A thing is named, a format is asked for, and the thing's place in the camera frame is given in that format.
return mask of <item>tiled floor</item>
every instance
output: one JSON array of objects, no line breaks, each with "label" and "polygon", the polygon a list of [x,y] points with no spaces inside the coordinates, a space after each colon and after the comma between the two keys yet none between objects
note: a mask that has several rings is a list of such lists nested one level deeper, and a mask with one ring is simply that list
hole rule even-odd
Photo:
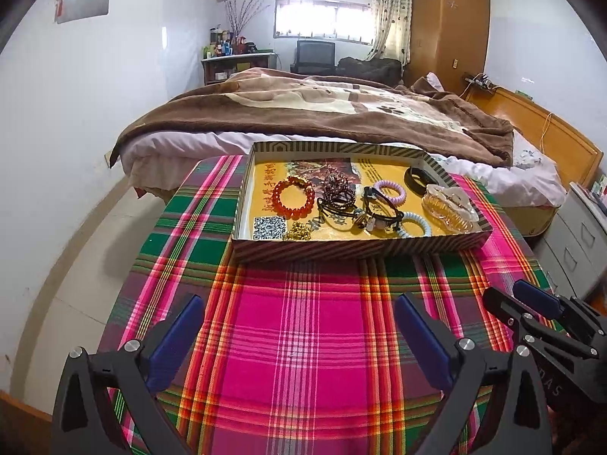
[{"label": "tiled floor", "polygon": [[75,346],[96,352],[116,296],[165,205],[127,194],[105,217],[61,284],[44,319],[25,381],[25,403],[52,413],[63,364]]}]

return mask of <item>cardboard tray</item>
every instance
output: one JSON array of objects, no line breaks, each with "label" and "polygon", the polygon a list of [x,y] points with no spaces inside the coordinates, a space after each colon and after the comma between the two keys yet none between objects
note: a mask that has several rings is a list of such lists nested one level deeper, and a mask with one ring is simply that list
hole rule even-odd
[{"label": "cardboard tray", "polygon": [[288,162],[325,158],[393,158],[425,169],[440,184],[458,186],[453,178],[431,156],[416,148],[390,147],[378,144],[344,142],[256,142],[251,148],[247,170],[236,205],[232,242],[236,258],[253,261],[290,261],[310,259],[361,259],[372,256],[447,253],[479,248],[493,232],[485,216],[479,216],[475,231],[461,235],[439,235],[419,238],[341,241],[276,241],[252,240],[249,234],[249,209],[254,185],[255,165],[260,162]]}]

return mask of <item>red ornament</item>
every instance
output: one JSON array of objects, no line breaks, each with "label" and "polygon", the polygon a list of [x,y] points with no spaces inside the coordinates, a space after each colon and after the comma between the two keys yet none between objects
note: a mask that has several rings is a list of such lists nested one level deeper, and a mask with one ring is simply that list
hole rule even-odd
[{"label": "red ornament", "polygon": [[[280,194],[287,186],[298,186],[299,188],[304,190],[306,194],[306,203],[303,207],[290,209],[284,206],[284,204],[280,200]],[[272,193],[272,204],[274,205],[274,210],[279,215],[282,215],[286,218],[295,217],[299,219],[312,212],[315,197],[316,194],[314,192],[314,188],[312,187],[311,182],[299,176],[289,176],[287,179],[279,181],[274,187],[274,192]]]}]

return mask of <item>wardrobe door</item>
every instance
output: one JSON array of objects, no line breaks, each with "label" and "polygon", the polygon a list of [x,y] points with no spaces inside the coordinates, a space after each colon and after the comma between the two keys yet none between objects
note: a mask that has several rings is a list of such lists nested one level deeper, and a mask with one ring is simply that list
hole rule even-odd
[{"label": "wardrobe door", "polygon": [[436,51],[441,31],[441,0],[413,0],[411,61],[404,70],[404,83],[411,86],[436,70]]},{"label": "wardrobe door", "polygon": [[437,75],[445,90],[461,94],[464,74],[482,73],[489,41],[491,0],[442,0]]}]

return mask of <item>plaid tablecloth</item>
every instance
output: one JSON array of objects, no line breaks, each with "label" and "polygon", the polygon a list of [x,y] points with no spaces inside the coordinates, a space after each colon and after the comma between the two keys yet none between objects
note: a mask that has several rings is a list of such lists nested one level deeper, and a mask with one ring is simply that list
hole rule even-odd
[{"label": "plaid tablecloth", "polygon": [[[245,156],[201,162],[143,244],[99,345],[142,339],[185,292],[206,300],[204,325],[159,399],[194,453],[404,453],[440,400],[395,329],[392,300],[421,297],[457,337],[511,349],[481,303],[489,285],[548,284],[519,232],[476,182],[454,176],[494,226],[458,254],[238,265],[230,232]],[[484,412],[483,390],[458,450]],[[147,453],[119,393],[115,411]]]}]

